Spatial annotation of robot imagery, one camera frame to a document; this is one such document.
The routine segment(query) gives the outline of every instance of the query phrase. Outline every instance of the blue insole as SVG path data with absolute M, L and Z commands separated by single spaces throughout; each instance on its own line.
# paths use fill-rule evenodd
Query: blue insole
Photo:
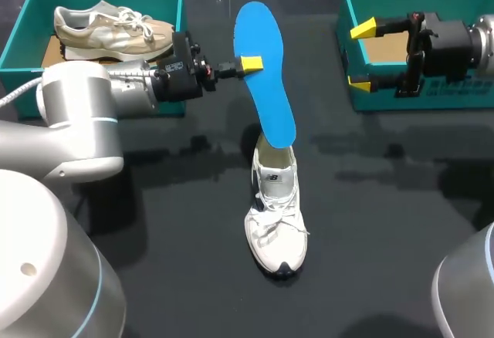
M 295 141 L 292 109 L 282 81 L 283 39 L 270 10 L 261 2 L 245 4 L 237 15 L 233 39 L 235 56 L 261 56 L 264 70 L 245 76 L 262 131 L 275 148 Z

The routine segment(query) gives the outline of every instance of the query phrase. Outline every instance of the white sneaker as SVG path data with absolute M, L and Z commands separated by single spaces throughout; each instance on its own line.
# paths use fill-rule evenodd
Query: white sneaker
M 87 10 L 59 6 L 54 17 L 67 60 L 151 60 L 172 47 L 173 25 L 105 1 Z
M 275 149 L 261 134 L 252 159 L 255 204 L 245 216 L 245 234 L 257 262 L 282 277 L 302 265 L 307 251 L 296 170 L 292 147 Z

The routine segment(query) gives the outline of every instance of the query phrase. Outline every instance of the cardboard box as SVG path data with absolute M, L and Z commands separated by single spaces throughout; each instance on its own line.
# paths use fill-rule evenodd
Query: cardboard box
M 39 76 L 46 66 L 63 60 L 58 39 L 54 36 L 53 12 L 56 6 L 82 10 L 101 0 L 25 0 L 14 29 L 0 57 L 0 81 L 7 93 Z M 115 6 L 126 6 L 154 19 L 187 29 L 184 0 L 104 0 Z M 15 102 L 20 119 L 40 117 L 35 90 Z M 185 103 L 161 103 L 160 115 L 182 117 Z
M 398 75 L 406 70 L 407 33 L 374 39 L 350 38 L 350 30 L 375 18 L 403 18 L 411 12 L 436 12 L 443 21 L 473 24 L 494 14 L 494 0 L 342 0 L 337 41 L 346 76 Z M 393 89 L 368 93 L 349 86 L 356 111 L 494 108 L 494 82 L 476 79 L 473 70 L 465 82 L 447 83 L 445 77 L 422 77 L 416 97 L 396 97 Z

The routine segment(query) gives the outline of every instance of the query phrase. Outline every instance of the teal storage bin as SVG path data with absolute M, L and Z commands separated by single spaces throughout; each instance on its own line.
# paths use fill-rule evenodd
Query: teal storage bin
M 14 29 L 0 58 L 0 81 L 7 93 L 39 76 L 41 62 L 50 37 L 54 34 L 53 12 L 56 6 L 85 9 L 100 0 L 25 0 Z M 187 29 L 184 0 L 104 0 L 115 6 L 126 6 L 143 15 L 174 24 L 176 31 Z M 19 119 L 40 117 L 35 90 L 15 102 Z M 160 114 L 181 117 L 185 103 L 162 103 Z
M 370 62 L 364 41 L 352 40 L 350 30 L 372 17 L 397 18 L 410 12 L 437 12 L 442 21 L 462 20 L 471 25 L 481 15 L 494 14 L 494 0 L 342 0 L 336 33 L 346 76 L 404 72 L 405 62 Z M 350 98 L 356 111 L 493 108 L 494 83 L 476 79 L 473 71 L 469 75 L 471 79 L 460 83 L 423 77 L 420 96 L 407 98 L 395 97 L 392 89 L 367 93 L 349 85 Z

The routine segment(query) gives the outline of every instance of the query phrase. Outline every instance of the shoelace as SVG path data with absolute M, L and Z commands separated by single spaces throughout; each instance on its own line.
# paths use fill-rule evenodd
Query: shoelace
M 309 235 L 309 232 L 305 228 L 301 228 L 294 221 L 296 215 L 296 191 L 297 189 L 295 187 L 287 198 L 272 198 L 262 195 L 261 192 L 255 195 L 265 206 L 265 211 L 252 209 L 252 218 L 259 226 L 263 227 L 263 230 L 257 233 L 258 237 L 266 236 L 271 228 L 276 227 L 280 223 L 292 226 L 299 232 Z
M 134 10 L 124 6 L 120 6 L 118 9 L 120 10 L 118 13 L 118 18 L 103 13 L 100 13 L 100 15 L 115 20 L 114 25 L 116 27 L 130 26 L 134 31 L 136 29 L 142 29 L 144 39 L 147 41 L 153 40 L 153 29 L 148 23 L 145 22 L 148 19 L 152 19 L 149 15 L 142 15 L 139 12 L 135 12 Z

